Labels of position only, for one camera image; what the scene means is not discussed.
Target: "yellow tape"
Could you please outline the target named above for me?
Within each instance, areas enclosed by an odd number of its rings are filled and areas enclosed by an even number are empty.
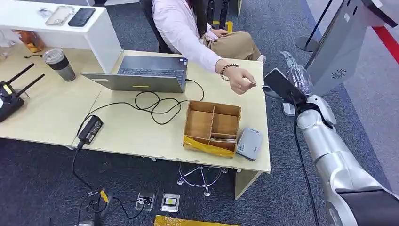
[[[200,143],[198,141],[195,141],[191,138],[189,138],[188,136],[184,136],[183,138],[183,143],[184,146],[187,148],[191,148],[191,149],[196,149],[196,150],[200,150],[209,154],[214,154],[214,155],[218,155],[218,156],[222,156],[222,157],[234,157],[234,152],[221,148],[221,147],[216,147],[213,145],[206,145],[203,143]]]
[[[220,24],[220,22],[217,21],[217,20],[214,20],[212,23],[213,23],[213,24]],[[227,22],[226,22],[226,26],[227,26],[227,32],[228,32],[228,33],[233,32],[233,22],[232,22],[232,21],[227,21]]]
[[[195,220],[182,220],[182,219],[157,215],[155,217],[154,226],[239,226],[239,225],[226,225],[219,223],[200,222]]]
[[[105,194],[104,190],[100,191],[101,198],[103,198],[104,202],[109,202],[107,195]]]

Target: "long black hair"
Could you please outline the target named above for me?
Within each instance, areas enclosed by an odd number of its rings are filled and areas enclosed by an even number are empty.
[[[205,14],[204,0],[189,0],[194,14],[197,16],[197,29],[199,37],[202,38],[207,32],[207,15]]]

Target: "gray laptop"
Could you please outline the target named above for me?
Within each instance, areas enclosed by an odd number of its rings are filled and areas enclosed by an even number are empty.
[[[81,74],[111,90],[183,93],[186,73],[183,57],[125,56],[117,74]]]

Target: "yellow box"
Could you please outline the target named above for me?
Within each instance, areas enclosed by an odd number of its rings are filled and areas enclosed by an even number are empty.
[[[157,215],[155,217],[154,226],[239,226],[239,225],[226,225],[219,223],[200,222],[194,220],[182,220],[182,219]]]

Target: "chrome stool base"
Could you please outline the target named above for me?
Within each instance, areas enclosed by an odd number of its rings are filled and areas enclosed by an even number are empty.
[[[215,167],[215,166],[204,166],[204,165],[198,165],[196,167],[194,167],[192,170],[188,171],[187,173],[183,173],[182,172],[182,162],[179,162],[179,174],[180,174],[180,178],[177,180],[177,184],[178,185],[182,185],[184,183],[193,186],[193,187],[200,187],[200,188],[204,188],[204,196],[209,197],[211,195],[211,191],[209,189],[209,186],[213,185],[214,183],[216,183],[216,181],[220,178],[220,175],[223,173],[227,173],[228,170],[227,168],[222,168],[222,167]],[[215,168],[215,169],[219,169],[216,177],[212,180],[211,183],[207,183],[207,180],[205,179],[205,174],[204,174],[204,168]],[[190,183],[187,180],[187,176],[194,173],[195,171],[200,170],[201,171],[201,175],[202,175],[202,181],[204,182],[204,184],[202,185],[198,185],[195,183]]]

